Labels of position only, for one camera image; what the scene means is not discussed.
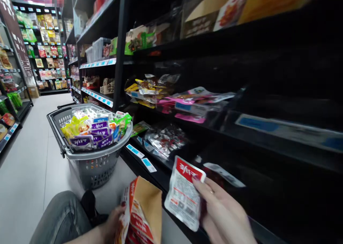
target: purple snack package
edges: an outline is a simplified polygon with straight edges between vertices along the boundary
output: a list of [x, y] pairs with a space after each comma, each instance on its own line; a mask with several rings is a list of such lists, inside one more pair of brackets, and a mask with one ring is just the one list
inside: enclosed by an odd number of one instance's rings
[[100, 123], [93, 123], [92, 124], [92, 129], [99, 129], [99, 128], [103, 128], [103, 127], [108, 127], [108, 122], [107, 121], [103, 121]]
[[103, 127], [103, 128], [91, 130], [91, 134], [92, 134], [92, 133], [95, 133], [95, 134], [97, 134], [97, 135], [109, 136], [109, 135], [110, 135], [110, 130], [109, 130], [108, 127]]
[[79, 136], [76, 138], [71, 138], [71, 147], [75, 150], [92, 150], [93, 149], [93, 136]]
[[104, 148], [104, 147], [106, 147], [106, 146], [108, 146], [108, 145], [111, 145], [112, 144], [112, 136], [110, 135], [110, 136], [108, 136], [107, 138], [105, 138], [105, 139], [103, 139], [103, 140], [101, 140], [101, 141], [99, 141], [98, 142], [98, 148]]

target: barcode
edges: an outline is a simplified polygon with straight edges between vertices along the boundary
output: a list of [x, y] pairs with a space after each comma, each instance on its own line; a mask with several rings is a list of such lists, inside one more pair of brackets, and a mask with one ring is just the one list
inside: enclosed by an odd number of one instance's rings
[[185, 209], [186, 213], [188, 213], [190, 216], [194, 216], [194, 211], [190, 209], [189, 207], [186, 207]]

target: hand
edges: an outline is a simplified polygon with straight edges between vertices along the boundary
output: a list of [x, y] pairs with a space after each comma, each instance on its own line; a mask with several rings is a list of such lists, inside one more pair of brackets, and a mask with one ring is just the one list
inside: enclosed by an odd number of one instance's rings
[[193, 178], [193, 184], [206, 201], [203, 227], [213, 244], [256, 244], [243, 207], [217, 183]]
[[112, 210], [107, 221], [100, 225], [101, 235], [103, 236], [103, 243], [114, 243], [115, 235], [119, 225], [119, 217], [125, 212], [126, 203], [122, 202], [121, 206]]

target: jeans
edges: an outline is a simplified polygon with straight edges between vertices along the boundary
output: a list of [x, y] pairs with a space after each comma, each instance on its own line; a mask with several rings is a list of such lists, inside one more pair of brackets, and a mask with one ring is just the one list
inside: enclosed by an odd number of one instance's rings
[[75, 194], [71, 191], [64, 191], [50, 201], [30, 244], [65, 243], [91, 229], [87, 215]]

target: plastic storage bin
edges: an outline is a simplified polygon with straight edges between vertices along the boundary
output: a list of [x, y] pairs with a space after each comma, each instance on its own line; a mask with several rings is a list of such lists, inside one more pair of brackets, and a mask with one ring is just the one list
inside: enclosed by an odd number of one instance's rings
[[88, 64], [94, 62], [93, 47], [92, 46], [90, 48], [86, 49], [86, 56], [87, 56], [87, 63]]
[[111, 39], [99, 38], [93, 42], [93, 59], [98, 61], [103, 57], [103, 50], [105, 44], [111, 44]]
[[104, 109], [94, 104], [80, 104], [66, 106], [47, 115], [51, 129], [55, 135], [63, 158], [66, 156], [80, 179], [85, 190], [95, 189], [104, 185], [112, 176], [114, 166], [118, 160], [120, 149], [128, 142], [132, 134], [132, 122], [124, 137], [116, 144], [107, 148], [92, 151], [74, 151], [61, 131], [64, 122], [72, 118], [72, 111], [76, 108], [92, 107], [95, 110]]

